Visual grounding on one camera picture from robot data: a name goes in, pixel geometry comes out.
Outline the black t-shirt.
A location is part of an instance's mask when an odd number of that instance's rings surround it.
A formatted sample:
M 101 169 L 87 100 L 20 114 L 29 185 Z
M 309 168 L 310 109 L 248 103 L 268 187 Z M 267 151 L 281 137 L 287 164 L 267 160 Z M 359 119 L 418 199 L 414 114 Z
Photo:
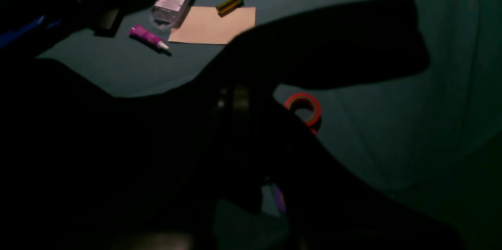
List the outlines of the black t-shirt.
M 1 50 L 1 249 L 131 248 L 187 232 L 212 248 L 218 197 L 258 207 L 269 177 L 299 250 L 464 250 L 453 227 L 351 173 L 273 97 L 278 85 L 327 90 L 425 71 L 414 0 L 368 0 L 253 27 L 191 82 L 115 98 L 56 60 L 94 7 L 2 16 L 2 31 L 62 23 Z

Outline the red tape roll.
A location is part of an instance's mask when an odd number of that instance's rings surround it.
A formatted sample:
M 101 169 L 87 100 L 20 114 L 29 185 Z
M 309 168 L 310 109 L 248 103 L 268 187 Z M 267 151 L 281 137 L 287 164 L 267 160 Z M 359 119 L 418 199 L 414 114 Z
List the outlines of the red tape roll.
M 322 108 L 317 98 L 305 92 L 295 93 L 287 98 L 284 107 L 294 114 L 299 110 L 308 111 L 309 115 L 304 116 L 303 122 L 313 134 L 318 134 L 321 124 Z

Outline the white paper card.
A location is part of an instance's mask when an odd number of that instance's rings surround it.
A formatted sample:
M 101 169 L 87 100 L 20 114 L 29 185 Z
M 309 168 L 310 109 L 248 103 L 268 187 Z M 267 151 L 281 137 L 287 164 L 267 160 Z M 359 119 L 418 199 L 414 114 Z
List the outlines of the white paper card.
M 193 6 L 171 30 L 169 42 L 226 45 L 256 25 L 256 8 L 240 7 L 220 17 L 215 7 Z

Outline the small yellow battery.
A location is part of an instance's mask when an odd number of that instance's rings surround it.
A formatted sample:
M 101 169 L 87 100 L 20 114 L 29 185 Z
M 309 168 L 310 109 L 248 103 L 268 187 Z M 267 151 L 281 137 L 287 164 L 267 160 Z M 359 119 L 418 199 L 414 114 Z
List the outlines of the small yellow battery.
M 225 2 L 222 2 L 218 6 L 216 6 L 216 11 L 220 17 L 224 17 L 236 8 L 239 8 L 243 5 L 244 0 L 226 0 Z

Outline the pink marker pen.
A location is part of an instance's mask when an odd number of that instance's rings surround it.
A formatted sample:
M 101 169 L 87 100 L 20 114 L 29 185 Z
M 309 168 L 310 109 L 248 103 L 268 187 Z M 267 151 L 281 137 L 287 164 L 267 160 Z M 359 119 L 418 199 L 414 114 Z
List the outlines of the pink marker pen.
M 163 41 L 162 38 L 148 31 L 145 27 L 143 27 L 140 24 L 136 24 L 135 26 L 131 27 L 128 31 L 128 34 L 130 37 L 148 43 L 150 46 L 166 51 L 170 50 L 170 47 Z

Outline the blue box device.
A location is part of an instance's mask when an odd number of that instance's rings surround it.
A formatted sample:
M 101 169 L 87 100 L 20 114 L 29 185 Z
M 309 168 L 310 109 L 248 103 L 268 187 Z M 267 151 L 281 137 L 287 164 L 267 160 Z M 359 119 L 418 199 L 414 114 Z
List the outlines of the blue box device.
M 18 27 L 17 29 L 12 29 L 8 31 L 2 31 L 0 34 L 0 49 L 8 47 L 11 43 L 14 43 L 21 38 L 25 37 L 27 34 L 38 30 L 48 30 L 52 27 L 56 27 L 61 24 L 62 20 L 49 19 L 47 15 L 43 15 L 33 19 L 31 22 Z

